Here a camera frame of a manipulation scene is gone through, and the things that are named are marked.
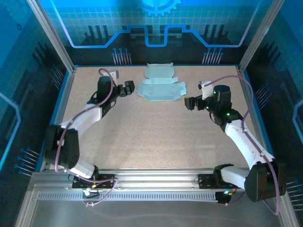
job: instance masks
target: wooden work surface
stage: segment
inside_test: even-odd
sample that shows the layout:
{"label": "wooden work surface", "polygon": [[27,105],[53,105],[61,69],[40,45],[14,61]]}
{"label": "wooden work surface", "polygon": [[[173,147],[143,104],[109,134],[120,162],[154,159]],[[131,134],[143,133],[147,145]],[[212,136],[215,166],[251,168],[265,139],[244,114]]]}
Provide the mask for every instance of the wooden work surface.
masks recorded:
{"label": "wooden work surface", "polygon": [[[187,96],[198,96],[203,79],[237,75],[234,66],[175,66],[174,77],[185,81]],[[146,67],[107,67],[119,70],[118,83],[142,83]],[[64,121],[83,109],[97,90],[98,68],[77,68]],[[218,84],[230,86],[232,106],[242,115],[247,104],[238,79]],[[246,123],[255,135],[250,116]],[[101,169],[209,168],[232,163],[247,167],[233,141],[210,119],[207,111],[189,111],[184,96],[171,102],[149,102],[137,95],[118,98],[107,115],[81,137],[81,156]]]}

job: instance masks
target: gear logo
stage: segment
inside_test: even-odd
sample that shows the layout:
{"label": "gear logo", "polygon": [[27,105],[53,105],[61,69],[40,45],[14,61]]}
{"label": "gear logo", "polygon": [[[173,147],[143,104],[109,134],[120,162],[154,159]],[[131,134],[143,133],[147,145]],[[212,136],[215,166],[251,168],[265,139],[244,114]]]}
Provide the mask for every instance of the gear logo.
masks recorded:
{"label": "gear logo", "polygon": [[180,4],[181,0],[138,0],[137,8],[142,12],[146,12],[149,16],[152,14],[164,16],[164,13],[170,13],[172,9],[176,9],[176,5]]}
{"label": "gear logo", "polygon": [[17,22],[17,28],[22,29],[21,24],[29,14],[29,6],[26,0],[0,0],[0,5],[4,5],[9,14]]}

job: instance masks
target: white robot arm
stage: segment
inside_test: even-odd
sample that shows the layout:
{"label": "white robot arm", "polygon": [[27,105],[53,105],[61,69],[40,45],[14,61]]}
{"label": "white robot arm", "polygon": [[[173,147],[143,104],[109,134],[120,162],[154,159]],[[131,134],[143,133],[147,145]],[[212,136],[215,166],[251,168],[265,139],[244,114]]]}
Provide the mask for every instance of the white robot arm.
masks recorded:
{"label": "white robot arm", "polygon": [[239,169],[232,164],[217,166],[214,171],[214,178],[220,182],[232,183],[242,188],[252,201],[265,200],[276,196],[275,185],[272,173],[267,161],[271,163],[278,178],[280,195],[286,192],[285,166],[276,162],[256,140],[247,128],[243,117],[238,111],[232,109],[231,91],[228,86],[209,85],[210,80],[203,80],[198,87],[202,95],[197,97],[186,97],[185,106],[188,110],[206,109],[214,116],[214,123],[219,125],[223,132],[228,135],[236,144],[244,156],[249,170]]}
{"label": "white robot arm", "polygon": [[[79,141],[81,135],[95,122],[103,118],[112,107],[112,103],[116,102],[118,97],[131,95],[134,91],[134,82],[126,81],[125,87],[116,85],[118,71],[110,72],[114,87],[109,99],[101,106],[96,106],[103,101],[110,92],[112,86],[109,76],[102,76],[98,81],[98,89],[95,92],[96,97],[93,96],[87,102],[83,110],[88,110],[79,115],[69,126],[62,141],[61,151],[59,155],[58,169],[68,169],[75,175],[83,178],[93,178],[98,175],[98,168],[87,162],[81,157],[79,149]],[[54,164],[55,157],[58,150],[59,141],[64,129],[71,122],[72,119],[61,123],[60,125],[50,125],[46,131],[44,159],[49,164]]]}

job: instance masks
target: glass panel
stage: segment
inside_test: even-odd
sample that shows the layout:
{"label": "glass panel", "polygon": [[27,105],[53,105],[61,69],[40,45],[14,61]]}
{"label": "glass panel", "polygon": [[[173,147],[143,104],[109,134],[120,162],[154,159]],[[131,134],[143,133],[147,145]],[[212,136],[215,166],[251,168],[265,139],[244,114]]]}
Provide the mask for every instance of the glass panel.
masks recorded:
{"label": "glass panel", "polygon": [[[247,67],[275,157],[303,182],[303,2],[286,0]],[[302,219],[299,184],[288,191]]]}
{"label": "glass panel", "polygon": [[66,72],[27,2],[10,2],[0,3],[2,226],[14,226]]}
{"label": "glass panel", "polygon": [[271,0],[41,0],[76,65],[238,64]]}

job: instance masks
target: aluminum frame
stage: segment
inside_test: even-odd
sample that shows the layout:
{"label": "aluminum frame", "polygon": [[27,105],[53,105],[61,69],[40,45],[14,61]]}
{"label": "aluminum frame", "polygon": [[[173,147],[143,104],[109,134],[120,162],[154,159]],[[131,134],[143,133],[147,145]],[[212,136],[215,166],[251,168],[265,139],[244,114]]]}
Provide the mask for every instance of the aluminum frame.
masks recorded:
{"label": "aluminum frame", "polygon": [[269,27],[271,26],[272,22],[276,18],[279,10],[281,9],[285,0],[273,0],[271,5],[269,6],[262,22],[257,29],[254,37],[252,38],[241,62],[240,62],[240,71],[244,72],[246,67],[248,66],[251,58],[255,54],[257,48],[259,47],[261,41],[263,40],[264,36],[266,35]]}
{"label": "aluminum frame", "polygon": [[29,6],[31,7],[33,13],[35,14],[36,18],[38,19],[39,23],[41,24],[43,30],[45,31],[47,37],[51,41],[52,45],[54,46],[56,52],[58,53],[59,57],[61,58],[62,62],[64,63],[66,69],[69,72],[72,72],[74,69],[74,65],[69,57],[67,51],[63,43],[61,42],[57,32],[55,31],[52,23],[50,22],[45,10],[41,6],[39,1],[36,0],[27,0]]}

